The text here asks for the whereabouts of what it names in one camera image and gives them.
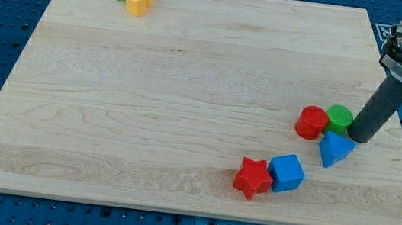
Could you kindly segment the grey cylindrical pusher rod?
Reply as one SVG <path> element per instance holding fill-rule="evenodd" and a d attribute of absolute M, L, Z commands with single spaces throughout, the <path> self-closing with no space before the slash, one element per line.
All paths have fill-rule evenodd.
<path fill-rule="evenodd" d="M 367 143 L 402 105 L 402 82 L 388 74 L 347 129 L 351 139 Z"/>

